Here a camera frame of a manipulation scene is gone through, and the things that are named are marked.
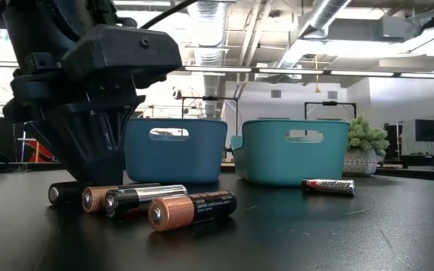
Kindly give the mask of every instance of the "succulent plant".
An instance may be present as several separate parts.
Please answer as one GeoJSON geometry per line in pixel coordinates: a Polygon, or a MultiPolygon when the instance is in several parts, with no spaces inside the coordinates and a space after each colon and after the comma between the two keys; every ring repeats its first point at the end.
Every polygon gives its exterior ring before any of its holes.
{"type": "Polygon", "coordinates": [[[390,143],[386,140],[387,132],[383,129],[371,128],[369,122],[358,116],[350,123],[350,132],[347,137],[347,149],[349,151],[371,151],[384,157],[390,143]]]}

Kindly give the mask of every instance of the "plant pot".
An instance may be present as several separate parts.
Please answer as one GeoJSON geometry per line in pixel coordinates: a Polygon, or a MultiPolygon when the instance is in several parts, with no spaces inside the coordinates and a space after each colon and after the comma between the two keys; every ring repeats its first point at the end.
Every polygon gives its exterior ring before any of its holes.
{"type": "Polygon", "coordinates": [[[367,177],[376,172],[376,152],[371,151],[348,151],[344,157],[345,176],[367,177]]]}

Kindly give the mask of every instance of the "basket handle hole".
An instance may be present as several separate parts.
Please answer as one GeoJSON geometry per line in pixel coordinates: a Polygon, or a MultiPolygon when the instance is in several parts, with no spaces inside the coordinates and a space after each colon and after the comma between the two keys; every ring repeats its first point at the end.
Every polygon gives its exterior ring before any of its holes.
{"type": "Polygon", "coordinates": [[[163,141],[184,141],[188,139],[188,131],[183,128],[154,128],[150,130],[150,139],[163,141]]]}
{"type": "Polygon", "coordinates": [[[289,143],[321,143],[324,140],[324,134],[316,130],[292,129],[286,132],[284,138],[289,143]]]}

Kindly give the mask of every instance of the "teal basket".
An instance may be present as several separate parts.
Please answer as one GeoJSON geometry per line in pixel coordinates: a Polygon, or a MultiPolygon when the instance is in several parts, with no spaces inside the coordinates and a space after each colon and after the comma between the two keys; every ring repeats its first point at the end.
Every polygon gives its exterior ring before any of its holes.
{"type": "Polygon", "coordinates": [[[247,181],[273,185],[300,186],[304,178],[339,179],[349,128],[347,122],[332,120],[246,121],[243,136],[231,139],[236,173],[247,181]],[[302,135],[289,134],[294,131],[302,135]]]}
{"type": "Polygon", "coordinates": [[[128,177],[161,184],[218,181],[226,135],[227,124],[220,120],[129,120],[125,130],[128,177]]]}

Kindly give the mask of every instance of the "aa battery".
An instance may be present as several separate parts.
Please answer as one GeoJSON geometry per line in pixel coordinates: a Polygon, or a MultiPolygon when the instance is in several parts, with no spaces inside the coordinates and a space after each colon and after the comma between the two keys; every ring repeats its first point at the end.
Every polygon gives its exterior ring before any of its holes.
{"type": "Polygon", "coordinates": [[[237,199],[230,191],[195,193],[153,199],[148,210],[148,219],[154,230],[161,232],[211,218],[225,217],[236,208],[237,199]]]}
{"type": "Polygon", "coordinates": [[[147,210],[154,198],[186,194],[187,189],[183,185],[110,190],[105,198],[106,214],[109,218],[121,218],[136,211],[147,210]]]}
{"type": "Polygon", "coordinates": [[[128,184],[128,185],[111,185],[101,187],[87,187],[81,194],[81,204],[85,212],[96,212],[105,208],[106,192],[110,190],[126,189],[126,188],[143,188],[160,186],[158,183],[150,184],[128,184]]]}
{"type": "Polygon", "coordinates": [[[77,181],[67,181],[55,183],[48,188],[48,200],[54,206],[68,202],[78,202],[83,192],[84,186],[77,181]]]}
{"type": "Polygon", "coordinates": [[[340,193],[354,196],[353,180],[304,179],[302,187],[307,192],[340,193]]]}

